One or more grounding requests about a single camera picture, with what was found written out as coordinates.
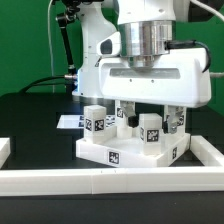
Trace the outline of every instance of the white platform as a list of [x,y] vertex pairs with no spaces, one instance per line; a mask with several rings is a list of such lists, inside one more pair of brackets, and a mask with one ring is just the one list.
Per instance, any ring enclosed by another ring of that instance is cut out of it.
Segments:
[[112,138],[101,145],[80,139],[76,142],[76,156],[122,168],[168,167],[189,148],[189,142],[189,134],[179,138],[170,136],[168,147],[164,153],[146,156],[140,152],[140,141],[137,137],[126,140]]

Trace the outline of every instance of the metal cylinder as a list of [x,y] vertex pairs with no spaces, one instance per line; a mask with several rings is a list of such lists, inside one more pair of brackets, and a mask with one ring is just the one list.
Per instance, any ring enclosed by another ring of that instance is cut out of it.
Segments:
[[173,38],[172,21],[144,21],[119,25],[121,57],[130,67],[152,67],[154,56],[167,54],[165,41]]

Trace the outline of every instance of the small white box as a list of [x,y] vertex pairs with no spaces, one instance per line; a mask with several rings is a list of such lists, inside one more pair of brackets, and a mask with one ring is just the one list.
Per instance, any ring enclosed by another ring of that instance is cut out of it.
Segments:
[[144,155],[157,155],[162,150],[162,117],[158,114],[140,114],[140,148]]

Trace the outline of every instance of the green wall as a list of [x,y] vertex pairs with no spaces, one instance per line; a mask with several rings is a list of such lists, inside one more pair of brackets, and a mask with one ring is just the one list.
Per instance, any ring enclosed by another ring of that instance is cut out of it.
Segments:
[[[0,6],[0,95],[17,92],[37,79],[51,75],[47,36],[49,0],[7,0]],[[54,18],[64,9],[62,4],[52,8],[52,41],[55,75],[67,72],[65,52],[60,31]],[[111,10],[104,15],[113,19]],[[81,27],[79,22],[68,27],[75,65],[82,64]],[[224,71],[224,23],[217,18],[202,23],[177,23],[177,39],[197,39],[212,52],[212,72]],[[224,79],[212,79],[213,98],[209,106],[224,115]],[[51,87],[31,91],[52,92]]]

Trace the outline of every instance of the black table surface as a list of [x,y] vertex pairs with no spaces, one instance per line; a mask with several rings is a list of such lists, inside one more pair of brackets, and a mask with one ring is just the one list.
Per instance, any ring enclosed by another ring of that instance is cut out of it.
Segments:
[[[2,170],[101,168],[75,157],[82,130],[57,129],[62,114],[83,114],[83,103],[65,94],[7,94],[0,98],[0,137],[10,137]],[[114,105],[105,105],[108,114]],[[136,105],[162,114],[163,107]],[[187,131],[224,150],[224,118],[208,107],[189,109]],[[186,153],[173,166],[201,165]],[[223,223],[224,192],[1,197],[0,223]]]

